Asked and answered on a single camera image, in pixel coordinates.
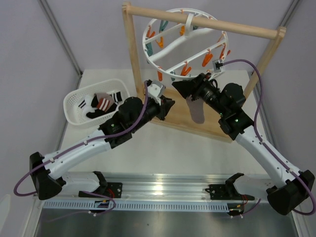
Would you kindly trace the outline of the taupe sock with orange stripes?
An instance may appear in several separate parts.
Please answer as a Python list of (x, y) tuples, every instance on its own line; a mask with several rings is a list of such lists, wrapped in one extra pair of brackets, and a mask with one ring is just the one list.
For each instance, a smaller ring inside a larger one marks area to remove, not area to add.
[(203, 101), (201, 99), (192, 100), (191, 97), (186, 99), (189, 107), (191, 119), (197, 124), (203, 124), (205, 121), (203, 111)]

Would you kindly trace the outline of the white round clip hanger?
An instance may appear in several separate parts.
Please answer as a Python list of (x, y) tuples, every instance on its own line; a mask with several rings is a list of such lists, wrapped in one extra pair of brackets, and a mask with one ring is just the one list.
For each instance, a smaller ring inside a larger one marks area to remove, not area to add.
[(187, 80), (200, 73), (216, 78), (223, 73), (213, 61), (224, 61), (230, 54), (226, 31), (199, 27), (193, 17), (213, 20), (209, 13), (193, 8), (175, 8), (170, 13), (188, 15), (186, 23), (152, 19), (142, 35), (142, 48), (158, 80)]

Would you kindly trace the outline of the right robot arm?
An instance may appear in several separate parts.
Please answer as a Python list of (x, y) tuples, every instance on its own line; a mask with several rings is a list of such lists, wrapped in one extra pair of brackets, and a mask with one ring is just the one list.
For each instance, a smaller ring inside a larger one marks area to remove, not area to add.
[(231, 176), (225, 182), (229, 198), (250, 195), (264, 199), (281, 215), (294, 211), (307, 198), (316, 202), (311, 193), (315, 176), (291, 164), (259, 134), (256, 122), (242, 109), (246, 98), (240, 85), (230, 82), (219, 89), (209, 73), (201, 73), (191, 80), (174, 81), (172, 86), (183, 98), (200, 99), (216, 111), (222, 131), (245, 148), (269, 175), (269, 180), (251, 178), (243, 173)]

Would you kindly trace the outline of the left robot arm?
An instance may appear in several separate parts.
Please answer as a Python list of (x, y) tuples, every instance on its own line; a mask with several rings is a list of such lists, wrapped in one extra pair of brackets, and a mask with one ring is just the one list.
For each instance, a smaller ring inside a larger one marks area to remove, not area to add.
[(71, 174), (69, 170), (79, 163), (112, 150), (132, 138), (133, 133), (153, 118), (165, 120), (175, 101), (162, 96), (161, 103), (148, 98), (143, 104), (138, 97), (127, 98), (117, 112), (92, 134), (64, 150), (41, 155), (30, 155), (30, 168), (36, 193), (40, 200), (58, 194), (78, 195), (81, 198), (109, 195), (108, 182), (100, 171), (87, 175)]

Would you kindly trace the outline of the white perforated plastic basket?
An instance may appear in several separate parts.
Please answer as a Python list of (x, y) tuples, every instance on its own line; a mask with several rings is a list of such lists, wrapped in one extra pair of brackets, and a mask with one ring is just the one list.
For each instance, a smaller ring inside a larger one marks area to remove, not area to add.
[(120, 79), (109, 79), (74, 90), (67, 94), (63, 101), (64, 114), (68, 123), (78, 128), (89, 128), (110, 119), (117, 110), (96, 118), (86, 116), (87, 113), (95, 111), (95, 108), (91, 106), (94, 94), (102, 92), (112, 95), (118, 106), (130, 96), (125, 83)]

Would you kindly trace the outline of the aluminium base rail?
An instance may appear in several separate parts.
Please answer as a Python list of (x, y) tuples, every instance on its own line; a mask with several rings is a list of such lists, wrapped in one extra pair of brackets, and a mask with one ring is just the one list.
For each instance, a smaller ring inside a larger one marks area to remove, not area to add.
[(229, 193), (234, 175), (171, 175), (67, 172), (56, 180), (33, 178), (35, 195), (52, 198), (88, 198), (96, 194), (119, 200), (204, 201), (241, 200)]

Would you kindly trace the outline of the metal wall rail right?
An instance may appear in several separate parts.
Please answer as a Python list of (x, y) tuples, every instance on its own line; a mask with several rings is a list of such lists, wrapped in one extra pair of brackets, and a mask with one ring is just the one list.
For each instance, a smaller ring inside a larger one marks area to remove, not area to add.
[(258, 3), (257, 13), (263, 15), (261, 21), (255, 26), (274, 29), (279, 32), (278, 39), (271, 39), (266, 47), (261, 48), (260, 58), (256, 68), (262, 75), (275, 55), (281, 41), (289, 28), (290, 21), (298, 10), (301, 0), (256, 0)]

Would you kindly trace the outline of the metal wall rail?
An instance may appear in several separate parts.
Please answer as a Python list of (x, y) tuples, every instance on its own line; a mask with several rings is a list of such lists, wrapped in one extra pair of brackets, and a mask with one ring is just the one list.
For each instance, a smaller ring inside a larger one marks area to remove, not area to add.
[(75, 70), (77, 76), (80, 78), (83, 74), (78, 61), (76, 60), (73, 51), (65, 38), (65, 35), (57, 21), (57, 18), (55, 17), (55, 14), (53, 13), (49, 3), (47, 0), (38, 0), (38, 4), (41, 7), (45, 17), (47, 18), (54, 34), (57, 37), (57, 40), (59, 41), (60, 45), (62, 46), (66, 56), (68, 57), (73, 69)]
[(279, 32), (278, 39), (271, 39), (266, 47), (261, 48), (260, 58), (256, 68), (262, 75), (275, 55), (281, 41), (289, 28), (290, 21), (298, 10), (301, 0), (256, 0), (258, 3), (257, 13), (263, 15), (261, 21), (255, 26), (274, 29)]

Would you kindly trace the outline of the metal wall rail left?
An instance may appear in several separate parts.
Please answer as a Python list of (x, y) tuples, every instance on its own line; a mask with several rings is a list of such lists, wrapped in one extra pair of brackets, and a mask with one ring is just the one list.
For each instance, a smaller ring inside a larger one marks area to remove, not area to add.
[(53, 13), (49, 3), (47, 0), (38, 0), (38, 4), (41, 7), (45, 17), (47, 18), (54, 34), (57, 37), (57, 40), (59, 41), (60, 45), (62, 46), (66, 56), (68, 57), (73, 69), (75, 70), (77, 76), (80, 78), (83, 74), (78, 61), (76, 60), (73, 51), (65, 38), (65, 35), (57, 21), (57, 18), (55, 17), (55, 14)]

